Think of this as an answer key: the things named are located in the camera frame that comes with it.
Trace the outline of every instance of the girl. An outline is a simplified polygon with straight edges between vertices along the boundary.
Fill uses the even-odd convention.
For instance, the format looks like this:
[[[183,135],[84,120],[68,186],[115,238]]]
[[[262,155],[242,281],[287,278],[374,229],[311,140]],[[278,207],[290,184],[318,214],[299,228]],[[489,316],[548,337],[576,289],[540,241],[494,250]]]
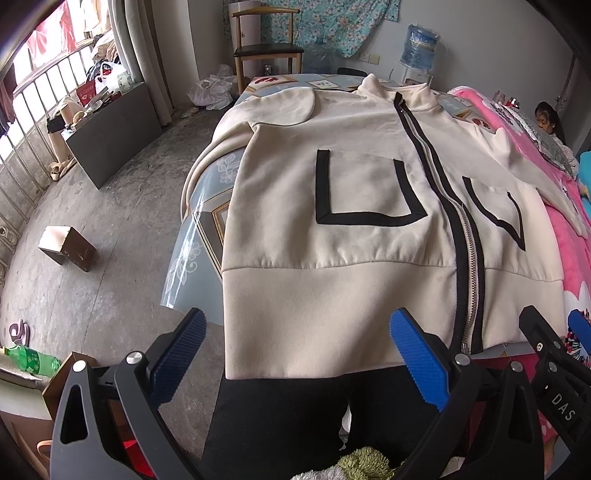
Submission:
[[[570,168],[573,170],[573,175],[576,177],[579,172],[579,162],[573,155],[573,151],[565,145],[564,131],[562,129],[562,122],[556,110],[554,110],[549,103],[540,102],[535,108],[535,119],[538,121],[540,127],[548,135],[558,143],[562,152],[569,161]]]

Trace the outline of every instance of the jacket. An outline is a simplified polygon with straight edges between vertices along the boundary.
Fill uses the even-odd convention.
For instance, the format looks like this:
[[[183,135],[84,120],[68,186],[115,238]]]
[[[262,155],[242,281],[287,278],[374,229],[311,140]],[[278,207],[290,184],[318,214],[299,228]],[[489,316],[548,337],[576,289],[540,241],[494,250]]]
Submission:
[[[247,145],[226,222],[226,376],[317,378],[401,365],[406,307],[453,352],[523,341],[533,304],[566,334],[563,270],[543,201],[568,198],[427,85],[292,88],[229,110],[193,166]]]

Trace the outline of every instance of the jacket collar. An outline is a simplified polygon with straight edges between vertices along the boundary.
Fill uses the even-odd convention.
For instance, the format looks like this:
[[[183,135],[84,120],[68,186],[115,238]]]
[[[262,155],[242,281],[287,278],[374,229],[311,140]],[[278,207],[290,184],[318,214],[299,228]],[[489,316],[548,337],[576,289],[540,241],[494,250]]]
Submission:
[[[406,85],[403,87],[385,87],[371,73],[363,79],[363,82],[357,89],[358,95],[376,97],[388,100],[389,102],[394,101],[396,93],[402,94],[408,108],[415,112],[430,110],[439,105],[437,97],[435,97],[435,94],[426,83]]]

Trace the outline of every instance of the zipper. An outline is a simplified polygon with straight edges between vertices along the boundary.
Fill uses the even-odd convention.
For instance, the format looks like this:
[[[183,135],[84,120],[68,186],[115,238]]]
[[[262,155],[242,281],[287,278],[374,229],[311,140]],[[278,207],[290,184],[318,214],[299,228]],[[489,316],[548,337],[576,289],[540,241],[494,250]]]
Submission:
[[[451,190],[451,193],[448,192],[448,190],[444,187],[443,181],[442,181],[442,176],[444,176],[445,174],[443,173],[443,170],[438,171],[438,169],[437,169],[437,166],[435,164],[435,160],[433,158],[433,153],[432,153],[432,150],[434,151],[434,149],[433,149],[432,145],[427,143],[427,141],[423,138],[423,136],[421,135],[422,132],[419,133],[417,131],[416,120],[414,119],[414,117],[412,116],[410,111],[405,106],[402,96],[400,95],[400,97],[398,97],[398,95],[399,95],[399,93],[397,93],[397,98],[394,100],[395,105],[397,105],[398,114],[405,117],[405,119],[406,119],[406,125],[404,125],[405,130],[407,131],[407,134],[409,135],[409,137],[411,136],[410,134],[412,134],[411,140],[413,140],[413,138],[414,138],[416,141],[418,141],[418,144],[420,145],[420,149],[419,149],[417,143],[415,141],[413,141],[413,144],[415,145],[415,147],[417,147],[417,153],[418,153],[419,157],[421,157],[421,159],[425,160],[426,166],[428,168],[428,172],[425,171],[425,174],[427,175],[428,178],[431,177],[431,179],[433,179],[433,184],[431,184],[431,182],[430,182],[430,184],[432,187],[433,187],[433,185],[436,186],[436,188],[434,190],[436,190],[435,193],[437,194],[437,196],[440,199],[444,198],[445,200],[448,201],[449,204],[451,204],[453,206],[453,209],[455,210],[455,212],[457,214],[459,222],[462,225],[463,240],[465,242],[465,247],[467,250],[467,262],[466,262],[466,264],[467,264],[467,268],[466,268],[467,303],[466,303],[466,313],[465,313],[464,322],[463,322],[463,332],[462,332],[462,338],[461,338],[462,341],[460,344],[460,348],[463,353],[470,353],[471,352],[471,348],[470,348],[471,333],[475,327],[476,318],[477,318],[478,311],[479,311],[479,306],[483,303],[482,301],[479,302],[479,293],[480,293],[479,292],[479,274],[478,274],[479,261],[478,261],[478,250],[477,250],[476,241],[475,241],[475,233],[472,231],[473,222],[470,221],[471,220],[470,213],[466,210],[464,203],[451,190],[451,186],[449,187],[449,189]],[[458,281],[461,280],[459,278],[459,276],[461,276],[461,275],[463,275],[463,273],[460,273],[456,277],[456,278],[458,278]]]
[[[465,206],[462,205],[460,219],[466,235],[466,245],[468,247],[468,312],[466,315],[466,327],[462,337],[462,352],[470,353],[470,332],[474,328],[476,322],[476,312],[478,310],[478,262],[476,260],[476,245],[474,235],[468,222],[467,212]]]

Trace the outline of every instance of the concrete floor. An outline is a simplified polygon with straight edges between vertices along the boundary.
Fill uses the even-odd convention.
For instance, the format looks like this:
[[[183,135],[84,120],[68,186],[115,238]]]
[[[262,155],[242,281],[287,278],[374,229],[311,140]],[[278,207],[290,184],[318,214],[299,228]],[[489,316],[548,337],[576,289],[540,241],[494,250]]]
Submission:
[[[65,358],[88,353],[102,365],[145,350],[183,313],[160,306],[180,227],[184,179],[209,143],[222,112],[176,121],[97,190],[80,166],[50,186],[25,227],[0,304],[8,326],[31,326],[31,347]],[[89,273],[58,265],[38,248],[47,225],[75,227],[98,252]],[[174,397],[160,412],[179,444],[200,456],[223,371],[223,329],[207,338]]]

